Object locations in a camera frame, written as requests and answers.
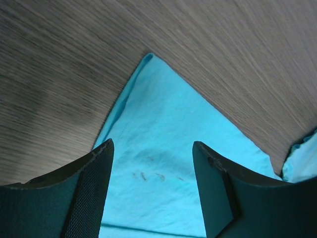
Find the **turquoise towel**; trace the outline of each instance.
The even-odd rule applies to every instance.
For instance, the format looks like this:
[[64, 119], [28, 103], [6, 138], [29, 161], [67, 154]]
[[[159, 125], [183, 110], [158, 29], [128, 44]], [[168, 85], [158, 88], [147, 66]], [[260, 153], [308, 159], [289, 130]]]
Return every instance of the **turquoise towel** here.
[[194, 141], [280, 179], [268, 155], [153, 54], [133, 73], [95, 147], [108, 138], [115, 155], [101, 238], [206, 237]]
[[283, 166], [283, 180], [300, 182], [317, 176], [317, 130], [304, 143], [292, 147]]

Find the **black mesh panel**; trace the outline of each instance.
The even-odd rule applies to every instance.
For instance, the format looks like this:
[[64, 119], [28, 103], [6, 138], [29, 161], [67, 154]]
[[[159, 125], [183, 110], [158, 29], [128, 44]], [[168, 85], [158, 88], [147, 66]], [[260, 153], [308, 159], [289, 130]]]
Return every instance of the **black mesh panel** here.
[[106, 145], [81, 172], [62, 238], [97, 238], [110, 179], [113, 151]]

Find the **wood grain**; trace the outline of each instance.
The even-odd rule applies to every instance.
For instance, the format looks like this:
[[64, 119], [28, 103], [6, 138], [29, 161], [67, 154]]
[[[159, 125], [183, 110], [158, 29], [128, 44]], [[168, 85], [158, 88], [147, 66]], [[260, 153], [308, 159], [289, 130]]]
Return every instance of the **wood grain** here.
[[154, 52], [271, 156], [317, 123], [313, 0], [0, 1], [0, 183], [87, 153]]

